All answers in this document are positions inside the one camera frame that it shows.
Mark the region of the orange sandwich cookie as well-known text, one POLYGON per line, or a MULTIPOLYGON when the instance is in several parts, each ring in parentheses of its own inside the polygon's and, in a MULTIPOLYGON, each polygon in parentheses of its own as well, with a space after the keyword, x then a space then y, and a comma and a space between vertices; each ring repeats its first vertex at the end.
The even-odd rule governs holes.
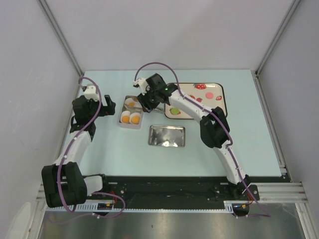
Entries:
POLYGON ((133 124, 139 124, 139 122, 140 122, 140 117, 139 117, 139 116, 133 116, 133 117, 131 118, 131 122, 132 122, 133 124))

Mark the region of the yellow round waffle cookie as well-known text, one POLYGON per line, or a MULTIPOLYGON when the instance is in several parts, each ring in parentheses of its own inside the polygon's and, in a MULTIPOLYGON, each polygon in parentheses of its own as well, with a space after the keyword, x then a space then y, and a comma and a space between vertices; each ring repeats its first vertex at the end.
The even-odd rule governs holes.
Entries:
POLYGON ((122 123, 129 123, 130 122, 130 117, 129 116, 123 116, 122 117, 122 123))

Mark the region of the green round cookie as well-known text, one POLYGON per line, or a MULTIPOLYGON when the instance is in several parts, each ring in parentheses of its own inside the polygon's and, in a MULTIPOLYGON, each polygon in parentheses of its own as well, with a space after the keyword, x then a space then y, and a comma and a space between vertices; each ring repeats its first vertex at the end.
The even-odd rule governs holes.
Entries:
POLYGON ((178 109, 178 108, 171 108, 171 109, 170 109, 170 113, 171 113, 172 115, 177 115, 177 114, 179 114, 179 109, 178 109))

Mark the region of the metal tongs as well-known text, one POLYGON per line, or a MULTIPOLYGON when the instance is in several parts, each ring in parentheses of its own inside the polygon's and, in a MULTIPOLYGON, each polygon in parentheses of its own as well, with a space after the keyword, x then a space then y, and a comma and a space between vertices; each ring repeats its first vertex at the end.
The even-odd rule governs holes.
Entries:
POLYGON ((163 114, 164 113, 164 109, 163 108, 159 108, 159 107, 156 107, 155 109, 153 110, 148 110, 138 104, 135 104, 135 103, 129 103, 129 104, 126 104, 124 103, 124 106, 127 108, 127 109, 131 109, 131 110, 141 110, 143 112, 146 112, 146 113, 151 113, 151 112, 156 112, 156 113, 161 113, 163 114))

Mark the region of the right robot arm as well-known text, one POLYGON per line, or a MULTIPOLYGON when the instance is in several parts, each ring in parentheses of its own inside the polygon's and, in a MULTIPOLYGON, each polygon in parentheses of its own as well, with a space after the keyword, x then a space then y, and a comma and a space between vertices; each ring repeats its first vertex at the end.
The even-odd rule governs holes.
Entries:
POLYGON ((222 108, 211 109, 200 104, 187 96, 179 83, 167 84, 157 73, 147 79, 135 79, 133 86, 141 91, 138 101, 144 111, 150 113, 163 103, 178 108, 197 121, 200 139, 207 147, 214 149, 224 167, 227 180, 231 184, 230 195, 236 200, 241 200, 248 194, 251 180, 232 150, 233 139, 222 108))

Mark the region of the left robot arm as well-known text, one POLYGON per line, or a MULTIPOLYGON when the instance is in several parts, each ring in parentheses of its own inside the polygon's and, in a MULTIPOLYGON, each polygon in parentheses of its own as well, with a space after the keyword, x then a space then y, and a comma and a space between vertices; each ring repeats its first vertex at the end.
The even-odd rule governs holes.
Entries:
POLYGON ((103 106, 99 101, 87 99, 80 96, 73 100, 72 106, 74 116, 71 118, 70 136, 74 140, 71 146, 67 147, 66 155, 61 155, 52 165, 44 166, 41 171, 42 182, 46 203, 50 208, 62 207, 58 191, 58 178, 60 178, 61 190, 66 205, 79 205, 85 203, 87 197, 92 193, 99 199, 109 196, 110 186, 105 184, 104 174, 83 176, 79 163, 84 152, 93 140, 96 126, 91 122, 83 131, 81 129, 92 119, 96 111, 98 116, 112 116, 115 114, 115 106, 109 95, 104 96, 107 105, 103 106), (60 177, 58 177, 59 164, 61 166, 60 177))

